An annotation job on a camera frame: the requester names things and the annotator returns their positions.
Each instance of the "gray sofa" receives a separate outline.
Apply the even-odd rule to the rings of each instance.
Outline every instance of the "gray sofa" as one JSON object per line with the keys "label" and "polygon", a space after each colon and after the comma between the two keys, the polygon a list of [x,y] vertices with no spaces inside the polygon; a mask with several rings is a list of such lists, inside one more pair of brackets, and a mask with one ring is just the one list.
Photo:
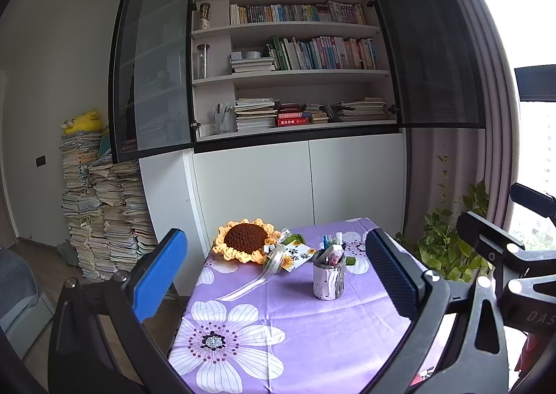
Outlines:
{"label": "gray sofa", "polygon": [[20,358],[52,319],[55,306],[25,260],[0,248],[0,328]]}

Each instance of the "crocheted sunflower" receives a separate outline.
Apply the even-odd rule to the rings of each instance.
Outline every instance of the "crocheted sunflower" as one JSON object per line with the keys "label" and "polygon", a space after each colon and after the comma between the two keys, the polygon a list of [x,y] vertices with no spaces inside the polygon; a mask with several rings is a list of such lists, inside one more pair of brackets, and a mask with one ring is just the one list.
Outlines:
{"label": "crocheted sunflower", "polygon": [[274,226],[263,223],[260,218],[254,222],[248,219],[228,222],[218,228],[212,252],[221,253],[226,260],[237,259],[243,263],[252,260],[262,264],[265,260],[262,248],[276,243],[279,236],[280,231],[274,231]]}

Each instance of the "table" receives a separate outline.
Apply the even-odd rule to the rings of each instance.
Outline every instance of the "table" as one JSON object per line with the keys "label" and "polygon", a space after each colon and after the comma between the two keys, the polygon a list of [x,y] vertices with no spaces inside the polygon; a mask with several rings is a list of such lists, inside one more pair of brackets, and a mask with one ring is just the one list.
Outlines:
{"label": "table", "polygon": [[[357,394],[376,375],[410,325],[365,254],[368,218],[292,229],[319,249],[344,233],[345,290],[333,301],[312,292],[312,263],[281,271],[235,301],[216,300],[255,279],[261,266],[210,254],[183,314],[169,360],[198,393]],[[437,363],[435,342],[422,369]]]}

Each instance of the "pen holder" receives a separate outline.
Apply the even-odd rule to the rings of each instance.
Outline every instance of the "pen holder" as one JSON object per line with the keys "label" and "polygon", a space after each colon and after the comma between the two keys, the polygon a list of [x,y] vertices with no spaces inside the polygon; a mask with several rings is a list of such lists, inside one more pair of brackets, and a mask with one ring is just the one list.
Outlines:
{"label": "pen holder", "polygon": [[335,267],[317,264],[324,250],[317,251],[312,257],[313,262],[313,293],[321,300],[335,300],[344,293],[345,256]]}

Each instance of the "yellow stuffed toy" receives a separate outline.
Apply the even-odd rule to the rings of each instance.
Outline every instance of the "yellow stuffed toy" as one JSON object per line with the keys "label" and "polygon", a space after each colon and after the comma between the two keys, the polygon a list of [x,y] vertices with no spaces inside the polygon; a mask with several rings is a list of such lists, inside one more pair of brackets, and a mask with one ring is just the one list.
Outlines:
{"label": "yellow stuffed toy", "polygon": [[102,130],[101,115],[98,110],[91,110],[80,114],[77,118],[67,120],[62,125],[64,134],[71,135],[75,132],[98,132]]}

